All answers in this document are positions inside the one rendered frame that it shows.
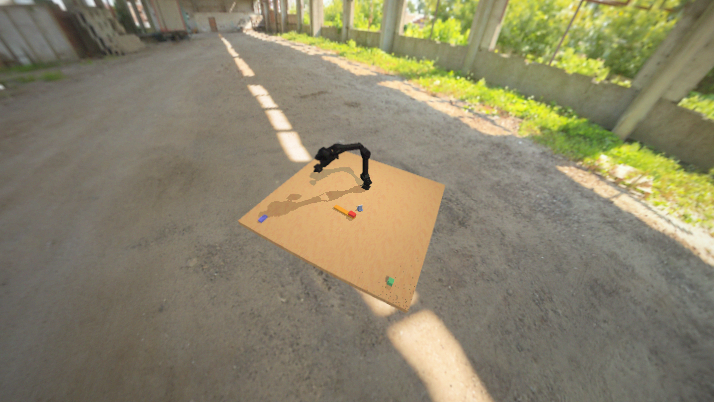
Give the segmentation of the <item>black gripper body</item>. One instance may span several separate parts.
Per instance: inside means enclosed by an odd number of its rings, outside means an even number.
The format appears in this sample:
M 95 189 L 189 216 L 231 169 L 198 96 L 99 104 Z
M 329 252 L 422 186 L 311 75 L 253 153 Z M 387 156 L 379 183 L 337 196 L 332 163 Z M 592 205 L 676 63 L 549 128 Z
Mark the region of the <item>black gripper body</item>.
M 313 166 L 313 168 L 314 168 L 318 173 L 320 173 L 320 172 L 323 170 L 322 167 L 323 167 L 323 166 L 326 167 L 326 166 L 327 166 L 328 164 L 330 164 L 330 163 L 331 163 L 331 162 L 329 162 L 326 158 L 323 158 L 323 161 L 320 163 L 321 165 L 319 165 L 319 163 L 316 163 L 316 164 Z

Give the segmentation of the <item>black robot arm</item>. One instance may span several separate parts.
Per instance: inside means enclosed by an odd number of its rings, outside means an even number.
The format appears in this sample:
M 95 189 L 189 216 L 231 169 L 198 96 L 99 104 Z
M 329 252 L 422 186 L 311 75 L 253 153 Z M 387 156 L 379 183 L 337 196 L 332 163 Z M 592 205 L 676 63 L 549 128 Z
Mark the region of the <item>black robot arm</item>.
M 368 174 L 368 161 L 371 155 L 371 151 L 367 148 L 364 148 L 361 143 L 348 145 L 333 144 L 327 149 L 322 147 L 319 149 L 315 159 L 319 160 L 320 163 L 323 161 L 323 158 L 326 158 L 329 162 L 332 162 L 335 158 L 339 159 L 338 154 L 343 153 L 344 151 L 356 149 L 360 149 L 360 153 L 362 156 L 363 173 L 360 174 L 360 178 L 364 181 L 362 188 L 365 190 L 369 190 L 369 188 L 371 187 L 370 184 L 372 184 L 372 181 L 370 180 L 370 176 Z

